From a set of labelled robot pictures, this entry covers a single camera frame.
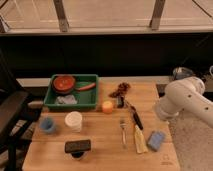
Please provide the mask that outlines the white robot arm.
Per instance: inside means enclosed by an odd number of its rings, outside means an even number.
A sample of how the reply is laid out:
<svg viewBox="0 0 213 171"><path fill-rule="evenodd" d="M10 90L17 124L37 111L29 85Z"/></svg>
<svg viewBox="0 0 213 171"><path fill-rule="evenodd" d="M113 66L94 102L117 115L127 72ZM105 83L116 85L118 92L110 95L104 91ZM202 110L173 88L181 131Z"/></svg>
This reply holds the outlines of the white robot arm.
<svg viewBox="0 0 213 171"><path fill-rule="evenodd" d="M166 85L165 94L154 110L162 121L168 121L187 110L213 128L213 102L203 96L204 82L197 77L175 80Z"/></svg>

